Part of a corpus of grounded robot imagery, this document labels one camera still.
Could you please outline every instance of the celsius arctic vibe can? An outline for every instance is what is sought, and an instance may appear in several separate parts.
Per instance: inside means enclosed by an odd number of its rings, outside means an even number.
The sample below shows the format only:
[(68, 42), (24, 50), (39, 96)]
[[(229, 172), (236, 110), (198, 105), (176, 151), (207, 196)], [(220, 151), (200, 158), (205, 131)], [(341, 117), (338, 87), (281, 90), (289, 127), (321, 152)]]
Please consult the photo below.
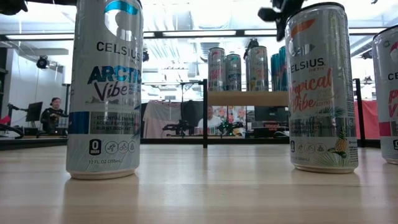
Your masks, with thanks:
[(292, 164), (313, 172), (354, 171), (358, 148), (344, 7), (305, 7), (288, 19), (285, 36)]
[(213, 47), (208, 54), (208, 90), (224, 91), (225, 82), (225, 50), (220, 47)]
[(250, 91), (269, 91), (267, 48), (253, 47), (249, 50)]
[(242, 91), (242, 62), (238, 54), (229, 54), (226, 63), (226, 90)]
[(287, 91), (287, 69), (286, 69), (286, 47), (283, 46), (279, 49), (279, 91)]
[(274, 54), (271, 56), (271, 83), (272, 83), (272, 91), (279, 91), (278, 82), (279, 82), (279, 54)]
[(398, 25), (373, 39), (381, 154), (398, 164)]
[(78, 1), (67, 171), (76, 179), (131, 175), (139, 165), (142, 6)]

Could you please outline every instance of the wooden shelf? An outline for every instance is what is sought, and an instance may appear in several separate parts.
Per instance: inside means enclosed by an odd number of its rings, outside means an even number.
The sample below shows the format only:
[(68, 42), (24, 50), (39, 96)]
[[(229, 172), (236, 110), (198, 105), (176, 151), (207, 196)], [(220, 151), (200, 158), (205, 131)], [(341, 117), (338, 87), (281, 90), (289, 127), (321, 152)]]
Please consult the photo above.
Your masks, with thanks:
[(288, 106), (287, 91), (209, 91), (209, 106)]

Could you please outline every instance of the woman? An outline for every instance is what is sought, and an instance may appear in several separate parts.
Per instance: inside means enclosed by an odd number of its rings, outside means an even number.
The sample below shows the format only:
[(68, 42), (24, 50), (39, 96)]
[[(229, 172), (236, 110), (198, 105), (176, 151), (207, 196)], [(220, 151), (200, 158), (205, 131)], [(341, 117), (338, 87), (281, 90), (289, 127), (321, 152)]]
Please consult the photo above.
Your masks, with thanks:
[(42, 116), (40, 118), (40, 122), (43, 124), (43, 130), (46, 133), (52, 133), (55, 131), (59, 118), (68, 117), (68, 115), (65, 115), (63, 113), (63, 110), (60, 109), (60, 105), (61, 105), (61, 99), (58, 97), (54, 97), (51, 99), (50, 103), (51, 107), (43, 111)]

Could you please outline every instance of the celsius can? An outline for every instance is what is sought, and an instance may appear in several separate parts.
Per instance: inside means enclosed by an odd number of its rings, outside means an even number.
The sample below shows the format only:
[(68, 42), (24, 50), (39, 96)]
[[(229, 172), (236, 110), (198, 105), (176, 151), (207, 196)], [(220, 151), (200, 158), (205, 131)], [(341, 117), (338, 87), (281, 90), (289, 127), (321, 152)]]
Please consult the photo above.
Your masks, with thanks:
[(279, 49), (279, 91), (287, 91), (288, 80), (286, 70), (286, 47), (283, 46)]
[(269, 91), (267, 48), (253, 47), (249, 50), (249, 79), (251, 91)]
[(219, 47), (213, 47), (208, 54), (208, 90), (225, 90), (225, 50)]
[(238, 54), (229, 54), (226, 63), (226, 90), (242, 91), (242, 62)]
[(279, 91), (279, 54), (274, 54), (271, 56), (271, 83), (272, 91)]
[(76, 179), (131, 175), (139, 165), (142, 6), (78, 1), (67, 171)]
[(334, 2), (305, 7), (288, 19), (285, 36), (290, 160), (301, 170), (354, 171), (358, 148), (344, 7)]
[(398, 25), (373, 39), (381, 154), (398, 164)]

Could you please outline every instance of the pineapple illustration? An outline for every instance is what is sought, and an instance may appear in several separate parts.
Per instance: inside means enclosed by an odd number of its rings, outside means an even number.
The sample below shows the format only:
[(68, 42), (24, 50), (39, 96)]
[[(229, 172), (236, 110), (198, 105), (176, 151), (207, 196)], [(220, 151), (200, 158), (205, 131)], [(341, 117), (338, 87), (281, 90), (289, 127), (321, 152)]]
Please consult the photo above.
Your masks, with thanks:
[(335, 150), (336, 152), (345, 152), (346, 149), (347, 149), (347, 132), (346, 129), (342, 127), (335, 144)]

